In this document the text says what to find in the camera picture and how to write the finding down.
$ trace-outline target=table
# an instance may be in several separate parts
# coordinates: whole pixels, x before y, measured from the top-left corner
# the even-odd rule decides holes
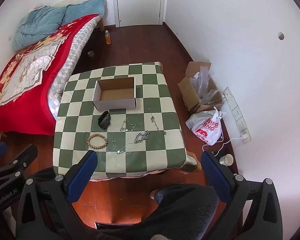
[[[137,108],[109,110],[111,124],[103,130],[98,126],[103,111],[99,112],[92,103],[95,83],[100,79],[122,77],[136,79]],[[159,130],[164,130],[166,135],[158,132],[151,122],[152,115]],[[126,119],[129,130],[132,129],[130,124],[135,124],[134,131],[120,131]],[[150,132],[149,138],[133,144],[136,135],[145,130]],[[87,138],[94,133],[104,135],[109,144],[97,150],[98,166],[91,180],[141,177],[168,168],[193,171],[198,166],[197,161],[186,154],[181,127],[159,62],[106,67],[70,77],[55,129],[53,166],[56,174],[66,174],[88,150],[93,150],[87,145]],[[99,146],[104,141],[95,137],[91,143]],[[125,146],[126,152],[116,152]]]

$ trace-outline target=door frame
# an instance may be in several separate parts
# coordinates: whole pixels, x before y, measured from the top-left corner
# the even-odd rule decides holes
[[[159,25],[163,24],[163,16],[164,16],[164,9],[165,9],[165,2],[166,0],[161,0],[160,3],[160,16],[159,16]],[[113,0],[113,9],[114,9],[114,21],[115,27],[120,27],[119,23],[119,10],[118,10],[118,0]]]

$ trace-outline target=jewelry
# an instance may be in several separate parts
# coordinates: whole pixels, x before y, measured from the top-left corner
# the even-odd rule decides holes
[[[155,119],[154,119],[154,116],[152,115],[152,113],[151,113],[151,122],[154,122],[154,125],[156,126],[158,132],[163,133],[164,135],[167,134],[167,132],[159,130],[159,127],[157,126],[157,123],[155,122]]]
[[[91,143],[90,143],[90,140],[92,139],[92,138],[94,138],[94,137],[101,137],[102,139],[104,139],[105,140],[105,144],[103,144],[103,145],[101,145],[101,146],[94,146],[94,145],[92,145]],[[100,149],[103,149],[103,148],[105,148],[107,145],[108,145],[108,139],[105,137],[105,136],[103,136],[102,134],[99,134],[99,133],[95,133],[95,134],[92,134],[92,135],[90,135],[89,136],[89,138],[88,138],[88,140],[87,140],[87,144],[91,147],[91,148],[93,148],[93,149],[97,149],[97,150],[100,150]]]
[[[133,123],[133,124],[129,123],[131,126],[133,126],[132,130],[127,129],[127,125],[126,125],[126,128],[124,128],[124,124],[126,124],[127,122],[129,123],[128,119],[126,119],[126,120],[123,121],[123,124],[122,124],[122,126],[120,128],[121,132],[123,132],[124,130],[126,132],[133,132],[135,130],[135,128],[136,128],[136,124],[135,123]]]
[[[126,149],[127,145],[129,145],[129,144],[134,144],[134,143],[127,143],[122,149],[117,149],[117,147],[115,146],[115,145],[116,145],[116,141],[112,141],[112,146],[114,147],[114,149],[116,149],[116,153],[117,153],[117,154],[121,154],[121,153],[124,153],[124,152],[125,152],[126,154],[130,154],[131,151],[130,151],[130,152],[127,152],[127,149]],[[134,150],[136,147],[137,147],[137,146],[135,145],[134,148],[132,148],[132,149],[128,148],[128,150]]]
[[[134,139],[134,143],[139,143],[142,142],[143,140],[147,140],[149,138],[149,131],[145,131],[144,134],[142,134],[141,132],[137,134],[137,136]]]

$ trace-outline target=cardboard box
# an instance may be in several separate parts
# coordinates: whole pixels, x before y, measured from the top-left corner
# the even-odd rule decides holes
[[[202,111],[209,111],[213,110],[213,107],[215,106],[218,110],[222,106],[222,97],[220,92],[216,93],[211,101],[217,101],[220,100],[219,104],[216,105],[200,105],[199,98],[197,94],[194,91],[194,88],[192,87],[189,78],[193,77],[197,72],[200,71],[200,66],[206,66],[208,68],[211,67],[211,63],[208,62],[189,62],[187,69],[186,69],[186,76],[184,79],[178,84],[180,88],[180,92],[183,98],[183,101],[186,105],[187,110],[190,112],[190,114],[199,113]],[[210,90],[217,90],[217,87],[213,80],[209,79],[209,85],[208,85],[208,91]]]
[[[127,77],[97,80],[93,104],[98,111],[136,108],[135,78]]]

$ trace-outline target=power strip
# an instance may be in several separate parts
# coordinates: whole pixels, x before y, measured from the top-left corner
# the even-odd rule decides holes
[[[245,143],[251,141],[251,137],[250,137],[249,130],[247,128],[247,124],[241,114],[239,106],[238,106],[237,102],[235,101],[234,96],[232,95],[229,87],[227,87],[223,91],[223,94],[224,94],[226,101],[229,105],[229,108],[232,112],[234,120],[237,123],[237,127],[238,127],[238,130],[239,130],[241,138],[242,138],[242,143],[245,144]]]

